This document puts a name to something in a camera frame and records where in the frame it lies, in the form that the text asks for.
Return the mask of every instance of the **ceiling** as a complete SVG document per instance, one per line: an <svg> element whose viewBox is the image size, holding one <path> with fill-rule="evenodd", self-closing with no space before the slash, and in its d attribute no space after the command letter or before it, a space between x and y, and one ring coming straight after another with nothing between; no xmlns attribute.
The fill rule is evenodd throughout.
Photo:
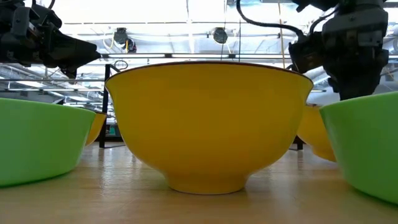
<svg viewBox="0 0 398 224"><path fill-rule="evenodd" d="M44 6L49 5L50 0L37 0L37 3ZM287 47L289 42L295 40L295 34L288 30L275 28L262 28L245 23L241 20L236 11L234 1L230 0L56 0L53 10L63 21L61 31L74 38L92 42L98 46L102 54L123 54L124 52L112 43L113 32L118 27L127 28L129 37L137 46L137 55L141 58L124 59L129 68L139 67L153 63L164 63L184 60L220 60L213 58L195 58L194 55L185 55L184 58L152 58L147 54L250 54L242 62L260 63L276 67L286 67L290 60L282 59L282 54L288 56ZM242 0L243 12L246 16L255 21L284 23L296 26L304 32L309 25L324 12L307 7L303 12L295 11L296 5L292 3L277 4L277 1L270 0L262 3L261 0ZM398 54L396 35L398 35L398 11L394 1L386 10L389 12L388 37L385 39L384 47L389 49L391 54ZM226 44L217 44L212 33L216 27L226 29L228 41ZM274 54L278 57L262 58L257 54ZM104 65L114 63L117 58L100 59L78 70L79 77L88 80L103 79ZM395 60L387 66L385 72L389 77L395 75ZM60 79L66 78L55 69L34 65L28 69L19 66L10 68L3 65L0 69L0 77L28 77ZM317 84L317 88L326 88L326 74L321 68L307 74ZM79 82L74 83L42 83L51 88L103 88L101 82ZM13 88L32 88L32 85L23 83L11 83ZM54 98L63 96L84 97L87 102L101 102L102 96L97 92L73 92L66 93L58 91ZM327 93L314 93L316 98ZM68 99L70 102L78 103L81 100Z"/></svg>

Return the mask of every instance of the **wood grain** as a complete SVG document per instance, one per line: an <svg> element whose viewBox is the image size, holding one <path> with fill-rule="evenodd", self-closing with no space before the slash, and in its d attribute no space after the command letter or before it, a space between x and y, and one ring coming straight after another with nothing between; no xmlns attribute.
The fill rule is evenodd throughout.
<svg viewBox="0 0 398 224"><path fill-rule="evenodd" d="M351 188L338 166L289 151L234 194L170 190L126 147L88 146L54 179L0 189L0 223L398 223L398 207Z"/></svg>

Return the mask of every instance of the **green bowl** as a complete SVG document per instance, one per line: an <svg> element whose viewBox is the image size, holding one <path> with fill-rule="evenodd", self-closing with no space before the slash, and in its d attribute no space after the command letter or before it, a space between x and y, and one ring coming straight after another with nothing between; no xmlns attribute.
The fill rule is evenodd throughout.
<svg viewBox="0 0 398 224"><path fill-rule="evenodd" d="M347 182L398 203L398 92L341 101L320 112Z"/></svg>
<svg viewBox="0 0 398 224"><path fill-rule="evenodd" d="M0 186L55 177L77 165L95 113L0 98Z"/></svg>

